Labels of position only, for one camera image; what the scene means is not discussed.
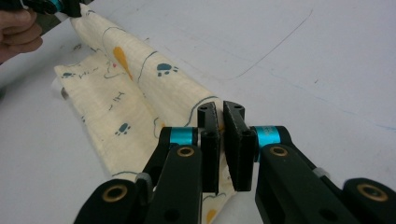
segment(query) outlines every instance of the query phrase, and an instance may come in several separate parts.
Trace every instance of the paw print pattern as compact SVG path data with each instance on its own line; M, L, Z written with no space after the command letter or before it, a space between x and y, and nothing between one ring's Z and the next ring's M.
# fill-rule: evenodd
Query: paw print pattern
M131 129L131 126L128 123L123 123L120 127L119 130L115 132L115 135L120 135L120 134L127 134L128 130Z
M69 77L73 77L73 76L75 76L76 74L74 74L74 73L64 73L63 75L62 75L62 78L69 78Z
M167 63L160 63L157 65L158 77L161 77L163 74L169 75L171 71L177 72L178 67L172 66Z

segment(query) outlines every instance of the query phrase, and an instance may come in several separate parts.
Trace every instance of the human hand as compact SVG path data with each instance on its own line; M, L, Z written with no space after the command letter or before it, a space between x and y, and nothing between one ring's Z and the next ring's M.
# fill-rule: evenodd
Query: human hand
M42 30L35 23L36 17L33 10L0 10L0 63L41 46Z

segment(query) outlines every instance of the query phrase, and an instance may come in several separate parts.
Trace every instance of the printed cloth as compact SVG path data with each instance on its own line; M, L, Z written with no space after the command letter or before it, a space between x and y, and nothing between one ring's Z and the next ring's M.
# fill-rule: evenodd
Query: printed cloth
M55 67L58 78L85 123L97 153L114 178L134 181L157 146L162 127L197 126L196 108L222 101L166 59L86 6L71 19L94 54ZM203 223L211 223L234 195L224 152L219 194L203 196Z

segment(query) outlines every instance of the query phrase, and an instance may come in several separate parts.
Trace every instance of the orange shape print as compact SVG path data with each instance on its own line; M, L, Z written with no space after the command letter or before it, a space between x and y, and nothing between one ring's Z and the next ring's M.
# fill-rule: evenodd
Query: orange shape print
M132 73L129 71L128 63L126 61L126 56L120 47L115 47L113 49L113 54L114 57L116 57L117 61L121 64L121 66L125 69L126 73L128 73L128 76L131 80L133 80Z
M210 209L206 215L206 223L210 223L213 220L213 217L215 217L216 213L217 211L215 209Z

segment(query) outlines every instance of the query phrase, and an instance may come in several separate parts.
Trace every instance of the white tabletop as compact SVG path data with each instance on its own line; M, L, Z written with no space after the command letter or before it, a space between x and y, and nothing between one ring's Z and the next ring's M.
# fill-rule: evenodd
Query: white tabletop
M368 177L396 189L396 2L96 0L91 8L243 105L249 125L286 126L338 187ZM65 21L39 51L0 66L0 85L18 79L0 102L0 223L71 223L110 178L73 107L51 89L55 65L91 53L80 44ZM261 223L254 191L233 197L216 223Z

